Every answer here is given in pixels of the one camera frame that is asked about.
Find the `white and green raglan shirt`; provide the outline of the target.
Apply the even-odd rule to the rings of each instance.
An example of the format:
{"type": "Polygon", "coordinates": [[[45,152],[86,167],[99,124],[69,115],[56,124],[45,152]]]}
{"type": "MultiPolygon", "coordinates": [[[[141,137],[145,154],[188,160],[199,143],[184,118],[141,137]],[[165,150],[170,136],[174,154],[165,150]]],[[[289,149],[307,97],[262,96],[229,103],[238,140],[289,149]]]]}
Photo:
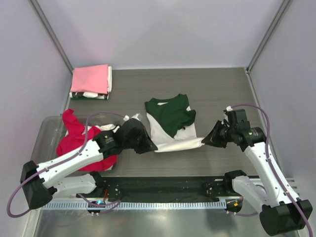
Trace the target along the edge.
{"type": "Polygon", "coordinates": [[[170,99],[152,98],[145,102],[145,110],[156,153],[191,150],[204,145],[196,133],[197,113],[190,108],[186,94],[170,99]]]}

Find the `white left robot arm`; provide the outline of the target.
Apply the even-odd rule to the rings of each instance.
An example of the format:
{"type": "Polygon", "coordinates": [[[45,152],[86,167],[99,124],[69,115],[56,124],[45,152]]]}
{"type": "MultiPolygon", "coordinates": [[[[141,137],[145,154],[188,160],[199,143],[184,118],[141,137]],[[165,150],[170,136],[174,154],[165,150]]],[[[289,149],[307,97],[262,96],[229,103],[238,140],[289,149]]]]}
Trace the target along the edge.
{"type": "Polygon", "coordinates": [[[30,210],[45,206],[54,198],[75,194],[100,197],[105,191],[99,173],[71,177],[70,174],[123,150],[133,149],[137,154],[156,151],[145,126],[131,118],[115,129],[101,131],[77,149],[53,160],[35,164],[32,160],[22,168],[20,183],[30,210]]]}

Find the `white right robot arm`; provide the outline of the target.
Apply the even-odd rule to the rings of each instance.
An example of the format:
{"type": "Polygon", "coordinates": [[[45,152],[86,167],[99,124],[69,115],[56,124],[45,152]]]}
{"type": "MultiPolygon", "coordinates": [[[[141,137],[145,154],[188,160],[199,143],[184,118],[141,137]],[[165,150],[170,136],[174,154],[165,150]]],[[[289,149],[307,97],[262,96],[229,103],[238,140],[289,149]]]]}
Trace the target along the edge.
{"type": "Polygon", "coordinates": [[[217,148],[236,144],[253,164],[263,187],[255,185],[243,171],[235,170],[225,173],[223,191],[244,197],[259,214],[268,235],[307,228],[309,236],[313,236],[308,222],[313,207],[299,197],[277,165],[269,145],[269,132],[251,127],[240,106],[227,107],[224,114],[225,118],[216,122],[202,143],[217,148]]]}

